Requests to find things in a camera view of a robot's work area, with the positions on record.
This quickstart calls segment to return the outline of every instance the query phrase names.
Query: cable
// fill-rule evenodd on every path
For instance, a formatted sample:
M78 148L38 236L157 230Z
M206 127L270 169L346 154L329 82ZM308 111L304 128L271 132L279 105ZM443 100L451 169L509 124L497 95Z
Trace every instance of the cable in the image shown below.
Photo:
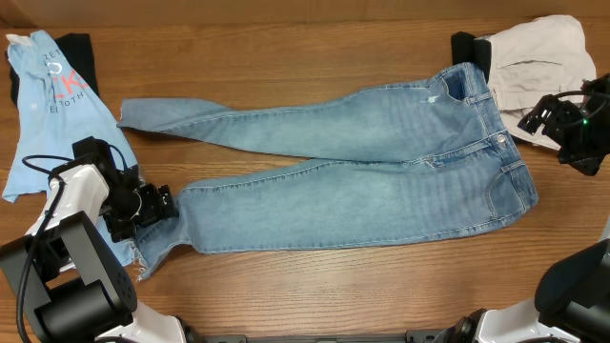
M522 340L518 343L570 343L559 337L539 337Z
M39 172L48 174L52 178L56 178L57 181L59 182L59 188L57 189L57 194L51 201L51 204L49 205L49 209L45 211L45 217L42 220L40 227L34 234L33 240L31 241L30 249L28 250L28 256L26 257L26 263L23 267L23 271L21 274L21 280L19 281L19 291L17 292L17 311L16 311L17 312L17 331L19 332L19 336L21 337L21 340L24 343L31 343L30 338L28 337L28 333L26 333L26 327L25 327L25 324L23 321L23 307L24 307L24 302L25 302L25 298L26 298L26 286L28 285L28 277L30 276L31 264L36 255L38 242L40 241L40 236L42 235L41 233L47 228L47 225L49 225L49 222L53 218L55 209L57 208L57 205L59 204L61 195L64 192L64 187L66 186L66 182L64 182L64 179L61 176L59 176L59 174L56 174L53 171L48 171L46 169L34 166L30 162L28 162L28 160L31 160L33 158L45 158L45 159L57 159L57 160L63 160L63 161L71 161L71 159L69 159L67 157L51 156L51 155L32 155L32 156L26 156L21 160L23 162L23 164L26 165L27 167L32 168L35 171L39 171Z
M121 155L121 159L123 160L123 172L126 172L127 171L127 162L125 162L125 156L123 156L123 152L121 152L121 150L119 150L117 147L115 147L112 144L109 144L108 146L113 148L116 152L118 152L119 155Z
M124 337L101 337L98 339L95 339L94 341L95 343L109 343L109 342L113 342L113 343L135 343L130 339L124 338Z

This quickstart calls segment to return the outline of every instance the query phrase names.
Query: light blue jeans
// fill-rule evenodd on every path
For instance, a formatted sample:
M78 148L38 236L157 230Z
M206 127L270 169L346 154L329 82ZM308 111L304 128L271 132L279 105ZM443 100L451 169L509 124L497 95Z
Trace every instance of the light blue jeans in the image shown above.
M131 99L122 112L123 128L314 158L188 185L176 197L180 217L133 242L145 278L180 244L213 253L426 242L508 226L538 202L472 64L303 107Z

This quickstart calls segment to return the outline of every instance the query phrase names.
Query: jeans seam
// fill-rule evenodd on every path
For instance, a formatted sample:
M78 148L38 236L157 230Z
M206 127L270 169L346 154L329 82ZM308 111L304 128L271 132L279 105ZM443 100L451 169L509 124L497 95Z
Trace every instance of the jeans seam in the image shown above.
M492 189L498 182L498 179L504 175L504 171L498 171L494 176L494 179L487 185L487 189L485 190L485 200L487 201L487 207L489 207L489 211L492 213L492 219L498 219L498 213L496 212L496 207L494 206L494 202L492 201Z
M517 187L516 183L517 180L515 179L514 175L513 175L513 171L518 168L518 167L524 167L525 166L525 162L523 162L522 164L510 169L508 171L509 175L511 176L511 184L513 185L513 187L515 188L515 191L517 192L518 198L519 200L521 200L521 206L523 206L523 210L527 211L527 205L525 204L525 199L523 198L523 194L521 194L521 191L519 189L519 187Z
M223 119L223 118L231 118L231 117L242 117L242 116L248 116L248 115L275 115L275 114L281 114L281 113L286 113L286 112L300 112L300 111L306 111L306 110L312 110L315 109L316 106L328 106L328 107L333 107L333 106L338 106L338 105L342 105L345 102L351 100L353 97L357 96L357 95L361 95L363 93L366 92L370 92L370 91L386 91L386 90L393 90L393 89L420 89L420 90L429 90L432 86L434 86L438 80L440 79L440 77L438 77L436 80L433 80L429 85L425 86L425 87L421 87L421 86L417 86L417 87L409 87L408 84L394 84L394 85L386 85L384 87L378 87L378 88L371 88L371 89L367 89L367 90L362 90L362 91L357 91L353 94L347 95L342 99L339 100L335 100L332 101L330 103L326 103L326 104L317 104L317 105L306 105L306 107L309 107L308 109L287 109L287 110L281 110L281 111L265 111L265 112L242 112L242 113L236 113L236 114L226 114L226 115L220 115L217 116L215 118L204 118L204 119L199 119L199 120L195 120L191 123L186 123L186 124L182 124L182 125L177 125L177 126L173 126L173 127L169 127L163 130L159 130L160 132L164 132L164 131L171 131L171 130L176 130L176 129L180 129L182 127L185 126L189 126L192 124L197 124L197 123L203 123L206 121L212 121L212 120L216 120L216 119Z
M432 234L426 234L426 235L422 235L422 236L411 236L411 237L404 237L404 238L399 238L399 239L380 239L380 240L372 240L372 241L366 241L366 242L360 242L360 243L347 243L347 244L336 244L336 245L329 245L329 246L299 246L299 247L290 247L290 248L244 248L244 249L235 249L235 250L219 250L219 251L213 251L213 252L208 252L208 253L222 253L222 252L255 252L255 251L263 251L263 252L269 252L269 251L278 251L278 250L302 250L302 249L333 249L333 248L343 248L343 247L362 247L362 245L365 244L379 244L379 243L392 243L392 242L400 242L400 241L405 241L405 240L412 240L412 239L419 239L419 238L430 238L430 237L434 237L437 235L442 235L445 233L451 233L451 232L458 232L458 231L464 231L464 230L472 230L472 229L477 229L486 225L491 225L494 224L496 222L499 222L507 217L510 217L512 215L515 215L516 213L519 212L523 212L523 210L517 210L515 212L506 214L500 218L496 218L496 219L492 219L490 221L487 221L485 223L481 223L481 224L477 224L477 225L473 225L470 227L464 227L464 228L459 228L459 229L451 229L445 232L435 232Z

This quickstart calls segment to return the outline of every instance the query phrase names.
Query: white garment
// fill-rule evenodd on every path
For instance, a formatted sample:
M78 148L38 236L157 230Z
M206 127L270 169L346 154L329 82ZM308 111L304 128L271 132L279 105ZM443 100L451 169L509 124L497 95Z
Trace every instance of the white garment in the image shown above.
M579 91L582 80L596 78L595 65L584 47L580 22L570 15L550 15L491 35L489 89L502 122L514 136L559 149L549 137L531 135L517 127L542 96ZM582 96L562 100L581 103Z

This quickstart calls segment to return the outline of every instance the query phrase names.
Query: black cloth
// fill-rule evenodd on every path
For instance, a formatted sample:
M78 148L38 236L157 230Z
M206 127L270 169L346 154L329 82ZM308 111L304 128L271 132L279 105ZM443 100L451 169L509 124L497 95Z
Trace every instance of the black cloth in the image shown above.
M460 31L451 36L451 56L454 65L472 62L483 70L485 81L489 81L492 66L492 44L486 39L475 39L468 32Z
M99 96L95 62L93 60L92 41L88 33L68 33L55 39L55 43L64 54L68 63L87 82L87 85ZM19 96L19 75L10 67L10 99L17 106Z

